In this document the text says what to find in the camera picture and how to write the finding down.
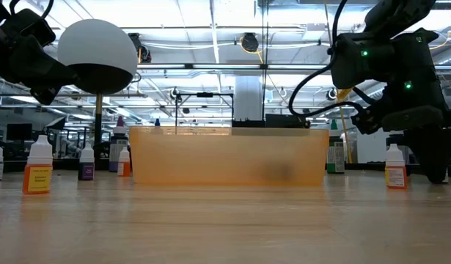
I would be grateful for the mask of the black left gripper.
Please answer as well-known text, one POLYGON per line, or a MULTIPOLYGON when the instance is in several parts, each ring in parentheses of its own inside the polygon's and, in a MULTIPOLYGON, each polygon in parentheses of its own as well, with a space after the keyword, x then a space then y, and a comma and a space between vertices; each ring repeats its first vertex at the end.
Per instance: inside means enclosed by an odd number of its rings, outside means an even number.
POLYGON ((0 76, 32 88, 33 98, 50 105, 60 87, 77 82, 77 73, 47 55, 35 37, 16 42, 15 36, 13 22, 0 25, 0 76))

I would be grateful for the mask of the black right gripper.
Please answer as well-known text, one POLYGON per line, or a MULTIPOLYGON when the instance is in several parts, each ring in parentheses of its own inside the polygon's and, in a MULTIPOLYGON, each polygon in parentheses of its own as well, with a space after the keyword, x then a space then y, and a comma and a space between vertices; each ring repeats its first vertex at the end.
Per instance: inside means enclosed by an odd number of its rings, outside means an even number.
POLYGON ((409 73, 393 84, 392 130, 403 133, 431 183, 446 180, 451 163, 451 107, 433 71, 409 73))

